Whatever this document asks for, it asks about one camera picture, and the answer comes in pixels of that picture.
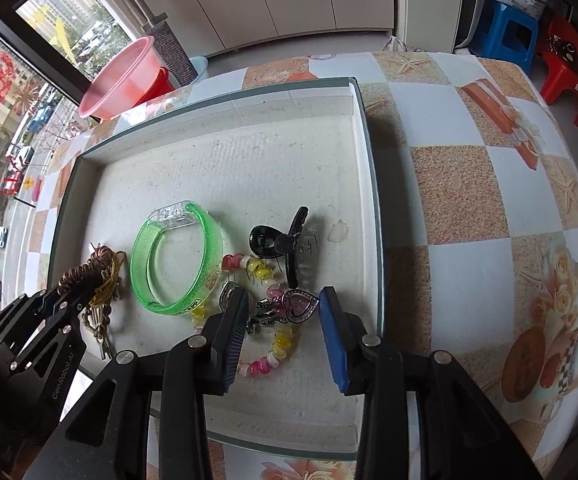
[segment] yellow string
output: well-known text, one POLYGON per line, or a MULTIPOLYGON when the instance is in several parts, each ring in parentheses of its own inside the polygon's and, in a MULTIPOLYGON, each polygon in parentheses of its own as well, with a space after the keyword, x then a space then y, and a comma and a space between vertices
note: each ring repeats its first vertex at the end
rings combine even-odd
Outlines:
POLYGON ((96 294, 93 296, 89 305, 92 308, 102 307, 105 303, 111 300, 115 287, 118 283, 118 273, 120 272, 120 267, 125 262, 127 255, 124 251, 118 251, 114 253, 113 260, 111 262, 111 275, 109 279, 106 280, 102 285, 96 288, 96 294))

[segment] green bracelet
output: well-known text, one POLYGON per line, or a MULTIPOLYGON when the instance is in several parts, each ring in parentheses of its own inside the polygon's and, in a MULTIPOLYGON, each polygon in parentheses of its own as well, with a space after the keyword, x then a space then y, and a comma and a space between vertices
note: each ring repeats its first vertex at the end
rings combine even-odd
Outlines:
POLYGON ((131 250, 131 287, 140 303, 158 314, 174 316, 198 307, 209 296, 220 275, 222 234, 215 220, 190 200, 156 209, 140 228, 131 250), (149 269, 153 267, 156 247, 163 234, 171 229, 199 223, 204 233, 204 254, 194 284, 178 301, 161 304, 149 285, 149 269))

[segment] table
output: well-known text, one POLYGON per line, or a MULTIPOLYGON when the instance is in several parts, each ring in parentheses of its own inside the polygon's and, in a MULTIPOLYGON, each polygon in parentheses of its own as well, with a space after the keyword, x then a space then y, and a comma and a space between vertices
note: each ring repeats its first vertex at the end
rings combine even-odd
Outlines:
MULTIPOLYGON (((191 102, 332 76, 355 77, 366 110, 380 190, 385 337, 400 349, 456 356, 546 474, 578 412, 578 172, 515 65, 423 52, 307 56, 214 76, 129 110, 56 150, 25 283, 47 285, 41 241, 52 236, 80 153, 191 102)), ((211 449, 218 478, 292 478, 322 466, 211 449)), ((322 467, 352 474, 348 463, 322 467)))

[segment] street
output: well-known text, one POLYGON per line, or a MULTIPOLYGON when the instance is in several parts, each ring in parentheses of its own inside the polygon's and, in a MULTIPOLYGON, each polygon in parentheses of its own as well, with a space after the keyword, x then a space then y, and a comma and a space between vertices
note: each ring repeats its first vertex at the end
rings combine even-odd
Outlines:
MULTIPOLYGON (((48 126, 67 123, 67 119, 76 113, 76 106, 71 102, 63 100, 54 115, 49 120, 48 126)), ((47 134, 43 129, 32 140, 31 145, 35 149, 31 163, 26 170, 25 177, 33 179, 42 176, 51 161, 53 150, 62 139, 47 134)), ((32 203, 31 189, 21 189, 17 197, 32 203)), ((24 290, 24 269, 26 267, 26 256, 28 253, 31 227, 35 215, 35 209, 16 200, 9 200, 4 212, 2 225, 9 229, 6 247, 0 249, 0 279, 2 280, 2 305, 8 305, 23 292, 35 294, 36 290, 24 290)))

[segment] black claw clip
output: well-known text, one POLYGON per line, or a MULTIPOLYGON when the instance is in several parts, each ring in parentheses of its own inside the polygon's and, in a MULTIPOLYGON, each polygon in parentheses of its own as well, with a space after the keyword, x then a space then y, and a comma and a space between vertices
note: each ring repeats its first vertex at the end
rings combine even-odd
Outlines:
POLYGON ((249 247, 258 258, 278 258, 285 256, 284 269, 287 275, 289 288, 298 287, 298 277, 295 268, 295 254, 298 247, 298 239, 302 234, 309 209, 302 206, 293 217, 291 227, 287 234, 281 233, 278 229, 268 225, 257 225, 251 229, 249 236, 249 247))

